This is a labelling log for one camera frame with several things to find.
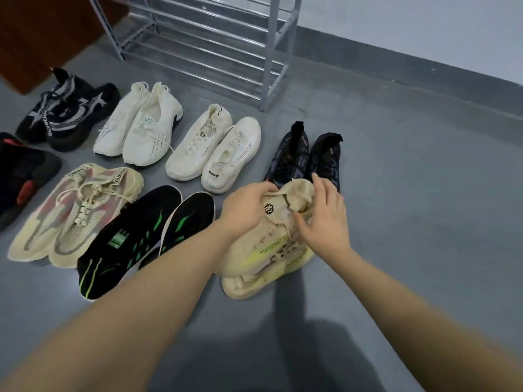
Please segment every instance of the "person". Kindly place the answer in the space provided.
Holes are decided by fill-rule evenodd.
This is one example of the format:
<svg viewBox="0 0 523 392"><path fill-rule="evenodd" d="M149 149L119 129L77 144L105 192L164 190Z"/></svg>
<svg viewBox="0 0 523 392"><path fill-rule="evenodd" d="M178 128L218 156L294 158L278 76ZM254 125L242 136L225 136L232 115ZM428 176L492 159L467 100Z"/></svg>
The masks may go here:
<svg viewBox="0 0 523 392"><path fill-rule="evenodd" d="M313 184L312 222L293 215L303 238L352 289L425 390L523 390L514 358L358 256L350 246L343 196L317 175ZM55 332L2 390L145 390L228 247L264 217L261 196L276 190L263 182L233 192L218 220Z"/></svg>

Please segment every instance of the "shoe rack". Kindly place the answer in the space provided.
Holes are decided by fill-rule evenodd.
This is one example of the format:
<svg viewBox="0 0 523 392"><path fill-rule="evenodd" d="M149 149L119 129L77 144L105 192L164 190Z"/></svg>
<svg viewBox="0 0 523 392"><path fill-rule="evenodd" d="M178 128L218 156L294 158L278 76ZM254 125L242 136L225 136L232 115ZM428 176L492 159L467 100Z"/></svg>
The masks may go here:
<svg viewBox="0 0 523 392"><path fill-rule="evenodd" d="M110 0L130 8L124 38L89 0L122 61L145 60L259 102L265 111L290 65L302 0Z"/></svg>

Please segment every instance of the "gray baseboard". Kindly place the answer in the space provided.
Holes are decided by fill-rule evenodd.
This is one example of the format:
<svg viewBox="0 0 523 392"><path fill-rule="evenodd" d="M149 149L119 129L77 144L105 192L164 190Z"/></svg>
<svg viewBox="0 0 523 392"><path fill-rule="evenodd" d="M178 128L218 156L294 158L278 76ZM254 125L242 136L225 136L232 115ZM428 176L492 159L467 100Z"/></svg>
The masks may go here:
<svg viewBox="0 0 523 392"><path fill-rule="evenodd" d="M298 27L295 56L523 117L523 85Z"/></svg>

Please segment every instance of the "forearm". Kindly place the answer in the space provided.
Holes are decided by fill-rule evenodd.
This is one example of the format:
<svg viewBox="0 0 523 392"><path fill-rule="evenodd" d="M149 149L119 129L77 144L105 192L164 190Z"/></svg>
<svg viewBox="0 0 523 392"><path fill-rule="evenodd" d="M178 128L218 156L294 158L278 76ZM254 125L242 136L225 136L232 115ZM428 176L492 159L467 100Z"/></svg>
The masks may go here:
<svg viewBox="0 0 523 392"><path fill-rule="evenodd" d="M452 322L355 252L326 262L351 288L427 391L523 388L521 370L505 352Z"/></svg>
<svg viewBox="0 0 523 392"><path fill-rule="evenodd" d="M106 379L144 389L235 239L216 221L175 246L57 332L8 385L17 391L100 390L96 385Z"/></svg>

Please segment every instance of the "floor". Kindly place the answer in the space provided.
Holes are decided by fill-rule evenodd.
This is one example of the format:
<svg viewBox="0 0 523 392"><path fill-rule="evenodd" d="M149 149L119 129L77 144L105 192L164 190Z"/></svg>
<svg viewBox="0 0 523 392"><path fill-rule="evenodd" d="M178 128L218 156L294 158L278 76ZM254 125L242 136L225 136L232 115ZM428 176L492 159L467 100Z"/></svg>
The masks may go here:
<svg viewBox="0 0 523 392"><path fill-rule="evenodd" d="M111 81L122 93L135 81L167 84L185 110L173 146L211 102L235 121L257 118L260 150L233 188L264 176L295 120L305 122L311 142L326 131L341 133L341 185L354 248L449 316L523 354L521 120L301 59L267 113L170 72L124 64L100 44L66 68L93 85ZM3 129L14 132L51 83L26 97L0 86ZM79 150L61 154L63 173L88 161L121 165L93 154L98 128ZM173 183L164 164L143 171L144 191ZM59 179L2 233L4 252ZM176 185L184 195L201 190L198 179ZM223 198L216 196L218 206ZM75 271L47 260L0 261L0 377L90 305L77 283ZM212 278L150 390L283 391L320 389L318 382L322 390L421 390L354 294L314 258L243 302L226 297Z"/></svg>

